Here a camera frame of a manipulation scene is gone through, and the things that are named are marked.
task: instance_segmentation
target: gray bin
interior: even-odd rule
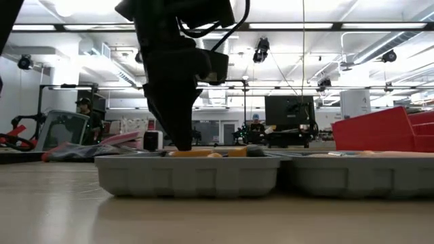
[[[278,157],[96,157],[100,185],[115,196],[261,197],[275,186]]]
[[[318,197],[434,197],[433,158],[288,157],[291,182]]]

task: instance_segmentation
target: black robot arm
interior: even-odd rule
[[[178,150],[191,150],[192,106],[202,92],[196,89],[197,82],[212,80],[218,84],[225,80],[229,57],[214,48],[212,51],[196,48],[196,42],[181,35],[180,30],[197,38],[218,26],[234,24],[230,1],[123,0],[115,9],[134,21],[147,77],[143,90],[149,110]],[[189,29],[213,25],[196,33],[186,30],[182,23]]]

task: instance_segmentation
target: desk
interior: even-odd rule
[[[408,244],[434,240],[434,203],[116,199],[93,164],[0,165],[2,244]]]

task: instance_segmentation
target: ceiling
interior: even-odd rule
[[[126,19],[113,8],[119,0],[25,0],[17,23],[126,23]],[[332,21],[411,21],[414,16],[428,7],[434,0],[251,0],[248,22],[332,22]],[[231,0],[235,19],[244,13],[244,0]],[[424,68],[424,73],[416,74],[420,67],[430,64],[433,56],[434,32],[422,33],[395,48],[398,60],[394,63],[366,62],[351,71],[342,72],[338,63],[342,55],[358,54],[369,48],[388,33],[351,33],[341,32],[295,33],[295,32],[236,32],[219,50],[229,55],[228,79],[248,77],[249,85],[316,86],[316,81],[324,75],[332,80],[333,86],[343,85],[384,85],[386,81],[398,81],[400,85],[429,84],[432,68]],[[219,34],[197,40],[197,45],[210,49],[220,38]],[[268,58],[261,64],[252,61],[254,49],[261,37],[267,37],[271,47]],[[138,41],[134,33],[12,33],[9,44],[17,46],[46,45],[59,50],[72,45],[82,38],[92,38],[104,42],[111,48],[111,58],[123,69],[142,83],[144,69],[135,62]],[[101,85],[113,83],[116,77],[104,74],[104,68],[87,67],[81,74],[81,81],[98,82]],[[226,96],[242,95],[242,91],[225,91]],[[388,99],[402,100],[418,91],[401,91]],[[305,94],[336,99],[336,91],[318,94],[306,90]],[[286,90],[251,90],[249,95],[293,94]],[[373,100],[385,95],[383,91],[372,91]],[[137,91],[111,91],[112,98],[141,98]]]

